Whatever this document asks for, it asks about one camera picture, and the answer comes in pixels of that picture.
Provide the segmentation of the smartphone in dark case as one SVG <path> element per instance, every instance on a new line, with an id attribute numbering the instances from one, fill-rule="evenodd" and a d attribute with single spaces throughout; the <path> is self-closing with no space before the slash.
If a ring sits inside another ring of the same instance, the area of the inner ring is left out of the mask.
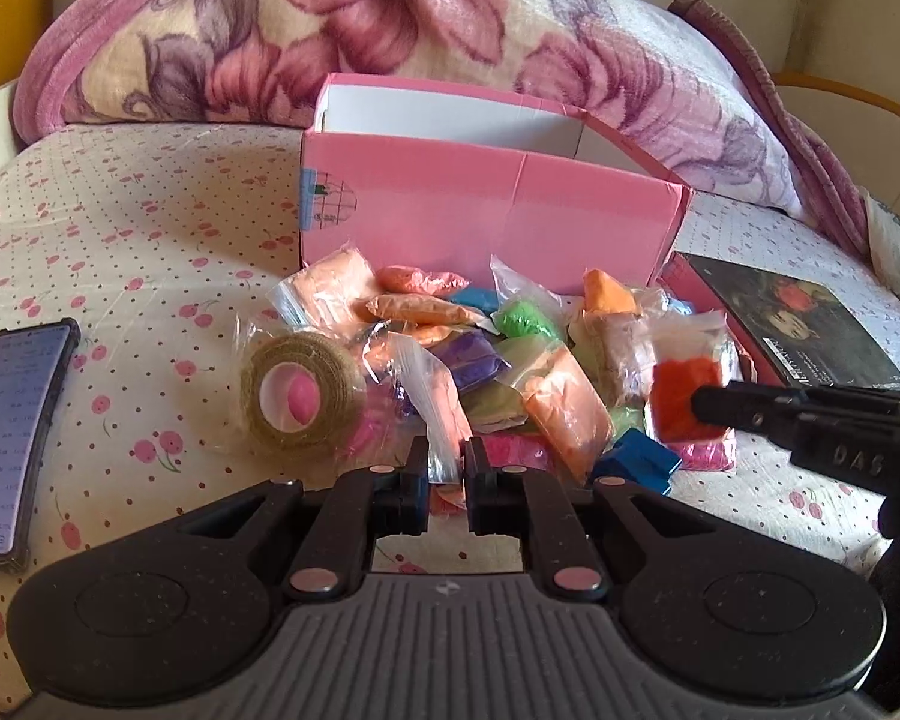
<path id="1" fill-rule="evenodd" d="M 41 457 L 79 342 L 73 319 L 0 330 L 0 571 L 27 559 Z"/>

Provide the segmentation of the yellow-green clay bag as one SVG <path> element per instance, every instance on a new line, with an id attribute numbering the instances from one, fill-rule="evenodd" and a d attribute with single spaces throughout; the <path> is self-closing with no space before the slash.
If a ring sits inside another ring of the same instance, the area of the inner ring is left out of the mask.
<path id="1" fill-rule="evenodd" d="M 528 421 L 523 385 L 544 369 L 551 340 L 541 335 L 507 338 L 494 346 L 507 367 L 461 397 L 471 429 L 478 434 L 502 433 Z"/>

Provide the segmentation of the floral purple blanket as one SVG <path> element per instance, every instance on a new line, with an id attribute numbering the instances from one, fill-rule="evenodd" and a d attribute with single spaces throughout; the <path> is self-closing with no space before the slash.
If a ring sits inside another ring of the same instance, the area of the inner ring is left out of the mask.
<path id="1" fill-rule="evenodd" d="M 870 252 L 845 167 L 706 0 L 74 0 L 25 62 L 14 125 L 26 142 L 103 122 L 304 128 L 341 71 L 585 110 L 697 190 Z"/>

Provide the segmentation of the green clay bag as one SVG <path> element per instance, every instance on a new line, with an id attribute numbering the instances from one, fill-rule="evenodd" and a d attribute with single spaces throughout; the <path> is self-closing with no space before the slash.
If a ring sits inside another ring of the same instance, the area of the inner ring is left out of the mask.
<path id="1" fill-rule="evenodd" d="M 507 338 L 544 337 L 560 340 L 562 330 L 543 309 L 528 299 L 514 298 L 493 314 L 494 327 Z"/>

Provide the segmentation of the coral clay bag top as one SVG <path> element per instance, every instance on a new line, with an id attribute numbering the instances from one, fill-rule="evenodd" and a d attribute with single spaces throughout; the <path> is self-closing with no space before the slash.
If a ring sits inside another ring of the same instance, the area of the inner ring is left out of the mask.
<path id="1" fill-rule="evenodd" d="M 417 266 L 388 265 L 375 271 L 375 280 L 387 293 L 421 294 L 447 299 L 463 291 L 470 282 L 453 271 L 429 271 Z"/>

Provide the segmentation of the magenta clay bag bottom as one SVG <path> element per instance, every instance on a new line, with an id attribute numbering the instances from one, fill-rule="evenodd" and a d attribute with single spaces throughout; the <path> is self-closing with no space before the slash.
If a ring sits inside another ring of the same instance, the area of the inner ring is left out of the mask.
<path id="1" fill-rule="evenodd" d="M 554 460 L 548 442 L 536 434 L 484 434 L 482 447 L 494 468 L 525 466 L 530 470 L 554 473 Z"/>

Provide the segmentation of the red clay bag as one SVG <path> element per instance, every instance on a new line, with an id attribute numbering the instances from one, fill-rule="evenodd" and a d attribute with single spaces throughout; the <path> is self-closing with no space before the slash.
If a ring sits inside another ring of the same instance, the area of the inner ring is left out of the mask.
<path id="1" fill-rule="evenodd" d="M 722 367 L 710 358 L 667 359 L 653 366 L 650 412 L 656 438 L 663 444 L 696 444 L 724 437 L 724 426 L 702 422 L 692 412 L 697 388 L 722 385 Z"/>

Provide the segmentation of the large orange clay bag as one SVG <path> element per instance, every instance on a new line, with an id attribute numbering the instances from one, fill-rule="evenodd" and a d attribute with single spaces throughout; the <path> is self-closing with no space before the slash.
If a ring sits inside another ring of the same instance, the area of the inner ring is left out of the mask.
<path id="1" fill-rule="evenodd" d="M 565 344 L 549 346 L 518 386 L 526 413 L 578 484 L 614 436 L 613 420 L 587 374 Z"/>

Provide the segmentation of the pink clay bag right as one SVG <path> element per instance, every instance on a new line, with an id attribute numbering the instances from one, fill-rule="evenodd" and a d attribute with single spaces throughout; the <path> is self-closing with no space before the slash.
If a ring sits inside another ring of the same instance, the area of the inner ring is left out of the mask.
<path id="1" fill-rule="evenodd" d="M 671 450 L 681 460 L 683 472 L 733 472 L 738 460 L 735 431 L 727 431 L 720 439 L 679 442 Z"/>

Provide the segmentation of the gold ribbon tape roll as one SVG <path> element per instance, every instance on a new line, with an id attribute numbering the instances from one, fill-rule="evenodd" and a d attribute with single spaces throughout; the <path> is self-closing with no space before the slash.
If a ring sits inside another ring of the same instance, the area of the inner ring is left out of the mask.
<path id="1" fill-rule="evenodd" d="M 263 450 L 338 450 L 361 422 L 365 380 L 339 341 L 287 333 L 248 355 L 238 405 L 245 431 Z"/>

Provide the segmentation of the cyan clay bag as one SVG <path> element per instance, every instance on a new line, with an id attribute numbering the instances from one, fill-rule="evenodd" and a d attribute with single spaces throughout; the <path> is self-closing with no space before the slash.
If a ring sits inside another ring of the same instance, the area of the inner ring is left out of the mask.
<path id="1" fill-rule="evenodd" d="M 494 289 L 478 288 L 477 286 L 466 286 L 460 289 L 458 293 L 450 296 L 453 304 L 470 307 L 470 309 L 481 310 L 483 314 L 492 314 L 499 309 L 499 298 Z"/>

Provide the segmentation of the blue clay bag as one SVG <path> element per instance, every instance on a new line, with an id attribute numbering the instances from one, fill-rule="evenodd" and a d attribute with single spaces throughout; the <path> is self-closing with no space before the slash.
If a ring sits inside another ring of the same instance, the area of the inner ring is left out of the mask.
<path id="1" fill-rule="evenodd" d="M 610 450 L 598 457 L 590 472 L 589 483 L 616 476 L 667 496 L 671 491 L 671 478 L 679 466 L 681 458 L 676 452 L 631 427 L 614 441 Z"/>

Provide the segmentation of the light orange clay bag left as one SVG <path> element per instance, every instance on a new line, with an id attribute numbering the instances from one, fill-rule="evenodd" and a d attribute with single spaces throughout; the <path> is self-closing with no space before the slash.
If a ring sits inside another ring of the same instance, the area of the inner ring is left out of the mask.
<path id="1" fill-rule="evenodd" d="M 269 300 L 292 327 L 352 335 L 377 320 L 367 304 L 379 294 L 372 266 L 350 245 L 279 281 Z"/>

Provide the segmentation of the tan clay bag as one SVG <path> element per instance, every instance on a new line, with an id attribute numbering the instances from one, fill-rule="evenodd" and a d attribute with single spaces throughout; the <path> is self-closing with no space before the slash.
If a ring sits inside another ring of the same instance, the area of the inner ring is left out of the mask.
<path id="1" fill-rule="evenodd" d="M 569 325 L 569 337 L 606 406 L 639 405 L 649 396 L 655 351 L 642 317 L 582 312 Z"/>

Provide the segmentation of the purple clay bag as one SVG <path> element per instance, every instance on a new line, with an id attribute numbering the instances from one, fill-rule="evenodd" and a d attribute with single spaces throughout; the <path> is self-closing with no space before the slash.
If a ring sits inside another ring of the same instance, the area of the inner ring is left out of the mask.
<path id="1" fill-rule="evenodd" d="M 479 330 L 453 333 L 430 346 L 429 351 L 450 371 L 460 395 L 486 385 L 510 369 L 507 359 Z"/>

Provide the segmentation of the orange clay bag upper right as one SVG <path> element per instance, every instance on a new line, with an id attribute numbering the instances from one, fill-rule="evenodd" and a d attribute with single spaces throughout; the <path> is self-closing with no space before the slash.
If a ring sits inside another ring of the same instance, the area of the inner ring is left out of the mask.
<path id="1" fill-rule="evenodd" d="M 590 268 L 583 275 L 583 307 L 597 314 L 639 314 L 631 290 L 600 268 Z"/>

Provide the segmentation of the peach clay bag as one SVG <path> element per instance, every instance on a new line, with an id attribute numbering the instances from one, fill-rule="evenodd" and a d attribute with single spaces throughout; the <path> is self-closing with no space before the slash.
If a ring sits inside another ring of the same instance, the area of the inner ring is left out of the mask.
<path id="1" fill-rule="evenodd" d="M 432 484 L 458 484 L 464 444 L 473 437 L 452 372 L 414 338 L 388 340 L 393 369 L 427 437 L 427 477 Z"/>

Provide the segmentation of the pink cardboard box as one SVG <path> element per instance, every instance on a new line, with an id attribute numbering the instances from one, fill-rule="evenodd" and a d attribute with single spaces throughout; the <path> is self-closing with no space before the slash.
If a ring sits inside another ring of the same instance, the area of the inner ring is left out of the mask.
<path id="1" fill-rule="evenodd" d="M 590 112 L 526 94 L 396 76 L 326 78 L 302 138 L 301 255 L 354 245 L 375 266 L 493 260 L 555 293 L 590 268 L 656 280 L 691 189 Z"/>

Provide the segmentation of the orange clay bag long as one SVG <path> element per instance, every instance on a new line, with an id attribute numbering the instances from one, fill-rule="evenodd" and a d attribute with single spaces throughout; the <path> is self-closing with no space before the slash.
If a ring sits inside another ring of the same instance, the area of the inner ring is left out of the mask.
<path id="1" fill-rule="evenodd" d="M 494 330 L 493 322 L 479 310 L 425 294 L 379 294 L 365 303 L 365 310 L 382 320 L 422 325 L 470 325 L 487 332 Z"/>

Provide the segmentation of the dark floral book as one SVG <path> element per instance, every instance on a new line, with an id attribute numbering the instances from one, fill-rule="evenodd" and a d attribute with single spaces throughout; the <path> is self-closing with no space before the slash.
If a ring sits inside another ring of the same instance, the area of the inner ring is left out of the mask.
<path id="1" fill-rule="evenodd" d="M 900 391 L 896 364 L 820 284 L 692 254 L 671 255 L 660 281 L 699 312 L 724 312 L 758 382 Z"/>

